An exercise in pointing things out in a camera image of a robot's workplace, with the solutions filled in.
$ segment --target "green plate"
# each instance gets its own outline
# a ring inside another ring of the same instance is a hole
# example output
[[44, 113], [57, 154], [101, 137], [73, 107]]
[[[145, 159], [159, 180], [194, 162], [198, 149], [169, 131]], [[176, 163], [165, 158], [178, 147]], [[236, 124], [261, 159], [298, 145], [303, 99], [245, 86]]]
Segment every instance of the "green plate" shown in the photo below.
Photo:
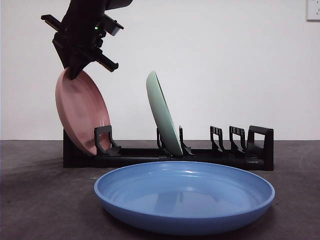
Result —
[[146, 79], [146, 91], [155, 124], [166, 150], [174, 156], [182, 156], [180, 140], [155, 71], [152, 71]]

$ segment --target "pink plate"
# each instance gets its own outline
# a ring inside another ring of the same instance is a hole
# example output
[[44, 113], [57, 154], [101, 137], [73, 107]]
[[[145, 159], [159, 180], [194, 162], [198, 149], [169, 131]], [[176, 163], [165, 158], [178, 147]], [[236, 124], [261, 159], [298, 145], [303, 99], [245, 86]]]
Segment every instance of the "pink plate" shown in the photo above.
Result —
[[[110, 125], [105, 101], [91, 77], [84, 71], [74, 79], [66, 68], [56, 83], [55, 103], [60, 121], [72, 142], [84, 153], [96, 155], [96, 127]], [[100, 140], [101, 146], [110, 148], [108, 137]]]

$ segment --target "wall outlet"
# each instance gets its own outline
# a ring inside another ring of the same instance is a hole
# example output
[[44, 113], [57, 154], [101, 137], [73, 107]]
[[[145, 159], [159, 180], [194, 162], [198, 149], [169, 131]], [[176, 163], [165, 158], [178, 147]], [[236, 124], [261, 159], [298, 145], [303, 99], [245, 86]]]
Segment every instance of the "wall outlet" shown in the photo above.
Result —
[[306, 20], [320, 22], [320, 0], [306, 1]]

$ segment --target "dish rack handle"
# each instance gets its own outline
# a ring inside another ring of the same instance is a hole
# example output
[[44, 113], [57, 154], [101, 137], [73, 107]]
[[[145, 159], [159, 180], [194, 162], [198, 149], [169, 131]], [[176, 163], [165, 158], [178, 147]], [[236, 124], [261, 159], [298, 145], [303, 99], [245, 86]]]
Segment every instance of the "dish rack handle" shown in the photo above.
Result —
[[[255, 134], [264, 135], [263, 148], [255, 144]], [[274, 130], [261, 126], [249, 126], [246, 154], [264, 159], [264, 170], [274, 170]]]
[[[111, 147], [105, 150], [100, 144], [100, 135], [108, 134]], [[108, 155], [111, 157], [118, 156], [121, 146], [118, 146], [112, 138], [112, 127], [111, 125], [99, 126], [94, 128], [94, 145], [96, 146], [97, 155]]]

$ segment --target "plate rim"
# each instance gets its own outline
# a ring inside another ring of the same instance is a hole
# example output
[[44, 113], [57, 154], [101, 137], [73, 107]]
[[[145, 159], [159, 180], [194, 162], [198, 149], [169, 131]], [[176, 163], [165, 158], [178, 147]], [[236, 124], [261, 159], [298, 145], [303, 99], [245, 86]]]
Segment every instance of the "plate rim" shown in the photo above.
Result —
[[[155, 164], [155, 163], [195, 163], [195, 164], [204, 164], [204, 165], [213, 165], [213, 166], [219, 166], [219, 167], [222, 167], [222, 168], [227, 168], [227, 169], [234, 169], [234, 170], [237, 170], [237, 171], [240, 171], [240, 172], [245, 172], [246, 174], [249, 174], [249, 175], [253, 175], [255, 177], [258, 177], [259, 179], [261, 179], [263, 182], [265, 182], [271, 189], [271, 195], [270, 197], [260, 203], [258, 206], [256, 207], [253, 207], [253, 208], [250, 208], [250, 209], [247, 209], [247, 210], [241, 210], [241, 211], [236, 211], [234, 213], [231, 213], [231, 214], [223, 214], [223, 215], [217, 215], [217, 216], [211, 216], [211, 217], [192, 217], [192, 216], [169, 216], [169, 215], [165, 215], [165, 214], [153, 214], [153, 213], [149, 213], [149, 212], [145, 212], [145, 211], [136, 211], [134, 209], [130, 209], [130, 208], [126, 208], [126, 207], [123, 207], [123, 206], [120, 206], [118, 204], [114, 204], [114, 203], [111, 203], [109, 200], [107, 200], [98, 190], [98, 184], [99, 182], [105, 177], [107, 176], [108, 174], [111, 174], [111, 173], [114, 173], [114, 172], [118, 172], [118, 171], [122, 171], [123, 169], [128, 169], [128, 168], [133, 168], [133, 167], [136, 167], [136, 166], [141, 166], [141, 165], [148, 165], [148, 164]], [[276, 191], [275, 191], [275, 188], [272, 186], [272, 184], [267, 181], [266, 179], [264, 179], [263, 177], [255, 174], [255, 173], [252, 173], [250, 171], [246, 171], [246, 170], [243, 170], [243, 169], [240, 169], [240, 168], [236, 168], [236, 167], [232, 167], [232, 166], [227, 166], [227, 165], [222, 165], [222, 164], [216, 164], [216, 163], [210, 163], [210, 162], [200, 162], [200, 161], [153, 161], [153, 162], [144, 162], [144, 163], [139, 163], [139, 164], [133, 164], [133, 165], [129, 165], [129, 166], [124, 166], [124, 167], [119, 167], [117, 169], [114, 169], [114, 170], [111, 170], [105, 174], [103, 174], [102, 176], [100, 176], [94, 183], [94, 192], [95, 194], [101, 199], [103, 200], [104, 202], [112, 205], [112, 206], [115, 206], [119, 209], [122, 209], [122, 210], [126, 210], [126, 211], [130, 211], [130, 212], [133, 212], [133, 213], [138, 213], [138, 214], [144, 214], [144, 215], [148, 215], [148, 216], [153, 216], [153, 217], [162, 217], [162, 218], [173, 218], [173, 219], [218, 219], [218, 218], [226, 218], [226, 217], [233, 217], [233, 216], [239, 216], [239, 215], [244, 215], [244, 214], [248, 214], [248, 213], [251, 213], [251, 212], [254, 212], [256, 210], [259, 210], [259, 209], [262, 209], [266, 206], [268, 206], [269, 204], [272, 203], [272, 201], [274, 200], [275, 196], [276, 196]]]

